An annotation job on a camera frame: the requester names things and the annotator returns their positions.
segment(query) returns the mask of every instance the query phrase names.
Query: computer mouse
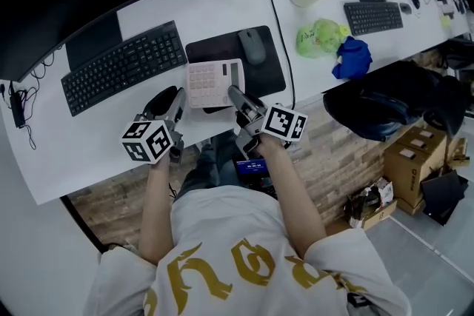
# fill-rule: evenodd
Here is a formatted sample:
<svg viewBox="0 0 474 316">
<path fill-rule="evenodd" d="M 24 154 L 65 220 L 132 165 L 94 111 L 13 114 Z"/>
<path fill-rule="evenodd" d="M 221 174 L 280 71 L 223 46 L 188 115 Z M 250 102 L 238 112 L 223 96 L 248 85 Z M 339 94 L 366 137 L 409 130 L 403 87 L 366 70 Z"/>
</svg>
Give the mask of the computer mouse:
<svg viewBox="0 0 474 316">
<path fill-rule="evenodd" d="M 417 10 L 420 9 L 420 0 L 411 0 Z"/>
<path fill-rule="evenodd" d="M 267 59 L 264 43 L 255 29 L 241 30 L 238 33 L 238 38 L 242 43 L 249 64 L 262 64 Z"/>
<path fill-rule="evenodd" d="M 410 5 L 407 4 L 407 3 L 400 3 L 400 10 L 401 10 L 403 13 L 406 13 L 407 15 L 411 15 L 411 14 L 412 14 L 412 8 L 411 8 Z"/>
</svg>

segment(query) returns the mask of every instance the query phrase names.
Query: black keyboard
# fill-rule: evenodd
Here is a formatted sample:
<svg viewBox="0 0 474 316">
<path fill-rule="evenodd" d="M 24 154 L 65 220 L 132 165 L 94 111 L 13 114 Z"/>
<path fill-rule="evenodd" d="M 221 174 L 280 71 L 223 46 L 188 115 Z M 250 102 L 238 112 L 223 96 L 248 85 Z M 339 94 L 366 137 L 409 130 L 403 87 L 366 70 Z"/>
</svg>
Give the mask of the black keyboard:
<svg viewBox="0 0 474 316">
<path fill-rule="evenodd" d="M 71 115 L 186 62 L 174 21 L 124 41 L 61 80 Z"/>
<path fill-rule="evenodd" d="M 403 28 L 398 3 L 363 1 L 344 4 L 353 36 Z"/>
</svg>

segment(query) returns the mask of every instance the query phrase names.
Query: hand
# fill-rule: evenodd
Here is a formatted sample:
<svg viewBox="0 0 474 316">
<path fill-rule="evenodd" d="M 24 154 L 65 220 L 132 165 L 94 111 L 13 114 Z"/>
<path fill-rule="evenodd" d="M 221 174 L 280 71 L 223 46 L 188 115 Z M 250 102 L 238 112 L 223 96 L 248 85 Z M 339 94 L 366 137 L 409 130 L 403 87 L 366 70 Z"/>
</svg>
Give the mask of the hand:
<svg viewBox="0 0 474 316">
<path fill-rule="evenodd" d="M 281 140 L 267 133 L 258 135 L 260 138 L 260 144 L 257 146 L 257 152 L 260 153 L 264 158 L 270 157 L 278 151 L 283 150 Z"/>
<path fill-rule="evenodd" d="M 151 170 L 168 170 L 170 168 L 170 151 L 168 150 L 156 164 L 151 165 Z"/>
</svg>

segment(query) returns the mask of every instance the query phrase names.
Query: white t-shirt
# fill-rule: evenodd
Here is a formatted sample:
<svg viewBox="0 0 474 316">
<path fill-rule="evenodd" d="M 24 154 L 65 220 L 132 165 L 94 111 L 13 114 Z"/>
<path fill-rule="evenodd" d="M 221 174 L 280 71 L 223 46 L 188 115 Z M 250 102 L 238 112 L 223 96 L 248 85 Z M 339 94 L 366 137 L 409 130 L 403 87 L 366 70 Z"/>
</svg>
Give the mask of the white t-shirt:
<svg viewBox="0 0 474 316">
<path fill-rule="evenodd" d="M 102 256 L 84 315 L 411 315 L 361 229 L 302 260 L 278 202 L 236 186 L 189 192 L 171 224 L 175 248 L 158 267 L 122 248 Z"/>
</svg>

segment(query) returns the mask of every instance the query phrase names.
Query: mouse pad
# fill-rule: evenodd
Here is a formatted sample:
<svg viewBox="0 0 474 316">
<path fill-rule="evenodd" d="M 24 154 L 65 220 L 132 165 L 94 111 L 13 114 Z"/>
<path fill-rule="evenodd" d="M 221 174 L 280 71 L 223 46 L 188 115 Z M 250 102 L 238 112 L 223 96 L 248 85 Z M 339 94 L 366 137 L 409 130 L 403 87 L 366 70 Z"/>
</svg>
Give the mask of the mouse pad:
<svg viewBox="0 0 474 316">
<path fill-rule="evenodd" d="M 272 33 L 267 26 L 254 27 L 265 46 L 267 59 L 259 65 L 252 65 L 245 57 L 244 48 L 237 34 L 240 30 L 217 37 L 193 42 L 186 46 L 186 55 L 190 64 L 206 61 L 220 61 L 224 59 L 240 58 L 244 66 L 245 92 L 260 98 L 262 96 L 279 93 L 287 85 L 284 81 L 280 60 L 273 43 Z M 220 108 L 204 108 L 206 113 L 223 110 Z"/>
</svg>

